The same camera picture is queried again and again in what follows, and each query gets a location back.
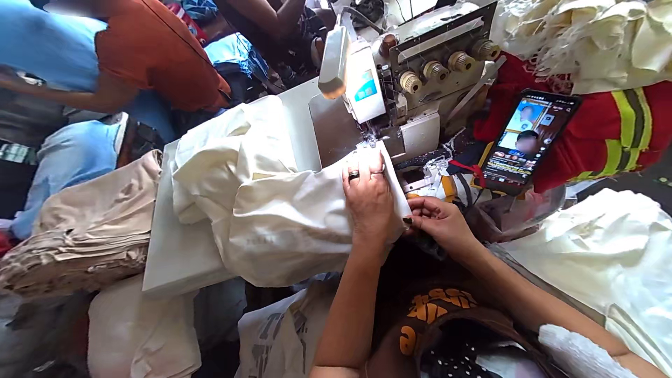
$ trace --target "red string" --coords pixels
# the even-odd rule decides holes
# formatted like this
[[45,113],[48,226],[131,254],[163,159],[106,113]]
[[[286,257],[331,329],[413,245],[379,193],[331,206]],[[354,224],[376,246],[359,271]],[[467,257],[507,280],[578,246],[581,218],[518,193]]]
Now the red string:
[[459,161],[456,161],[455,159],[449,161],[448,163],[452,165],[457,165],[460,168],[469,169],[470,171],[474,172],[474,177],[480,180],[480,186],[482,188],[485,188],[485,179],[483,178],[483,171],[480,169],[480,166],[478,166],[477,164],[474,164],[472,166],[464,165]]

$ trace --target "white plastic bag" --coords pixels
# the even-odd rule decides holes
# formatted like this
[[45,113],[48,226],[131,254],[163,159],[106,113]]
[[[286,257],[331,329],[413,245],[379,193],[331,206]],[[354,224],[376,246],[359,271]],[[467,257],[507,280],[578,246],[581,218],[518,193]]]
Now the white plastic bag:
[[308,377],[338,280],[315,280],[307,289],[243,315],[241,364],[236,377]]

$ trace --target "cream fabric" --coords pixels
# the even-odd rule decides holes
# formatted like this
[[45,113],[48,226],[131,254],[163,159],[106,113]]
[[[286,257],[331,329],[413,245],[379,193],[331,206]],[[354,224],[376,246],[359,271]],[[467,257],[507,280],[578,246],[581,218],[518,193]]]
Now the cream fabric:
[[503,0],[491,33],[540,76],[570,73],[573,93],[672,79],[672,3],[654,0]]
[[0,260],[0,285],[24,297],[99,290],[142,272],[159,152],[45,201],[32,236]]
[[241,184],[296,172],[282,101],[266,96],[189,130],[171,171],[182,223],[228,217]]
[[[344,160],[320,172],[295,172],[282,102],[274,96],[241,105],[190,130],[171,169],[173,204],[183,222],[201,212],[229,272],[261,287],[292,285],[341,270],[351,249],[351,223],[341,182]],[[390,244],[411,213],[396,176],[396,221]]]
[[92,378],[187,378],[201,366],[194,329],[197,291],[142,295],[142,275],[100,292],[89,308]]
[[500,246],[604,315],[607,330],[672,376],[672,218],[656,202],[604,189]]

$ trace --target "sewing machine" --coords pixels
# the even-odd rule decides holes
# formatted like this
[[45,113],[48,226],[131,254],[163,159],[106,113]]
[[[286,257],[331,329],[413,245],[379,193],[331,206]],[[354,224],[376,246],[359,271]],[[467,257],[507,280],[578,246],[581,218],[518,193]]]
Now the sewing machine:
[[485,63],[499,56],[489,40],[496,6],[442,7],[386,32],[377,28],[383,34],[370,42],[351,41],[339,22],[327,36],[323,96],[309,103],[322,166],[361,142],[383,140],[395,165],[436,150]]

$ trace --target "hand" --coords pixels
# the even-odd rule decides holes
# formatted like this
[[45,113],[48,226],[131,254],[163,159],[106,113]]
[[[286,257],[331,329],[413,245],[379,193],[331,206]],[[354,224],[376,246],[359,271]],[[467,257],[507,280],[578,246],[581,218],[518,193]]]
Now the hand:
[[[343,191],[354,222],[353,238],[374,242],[387,238],[394,201],[382,170],[382,155],[377,149],[359,150],[351,155],[348,166],[343,167]],[[359,171],[360,176],[349,180],[354,171]]]
[[29,91],[32,85],[16,75],[14,70],[6,65],[0,65],[0,87],[17,92]]
[[415,197],[409,199],[409,206],[413,215],[404,222],[410,219],[411,230],[430,234],[453,259],[459,260],[481,246],[454,204],[436,197]]

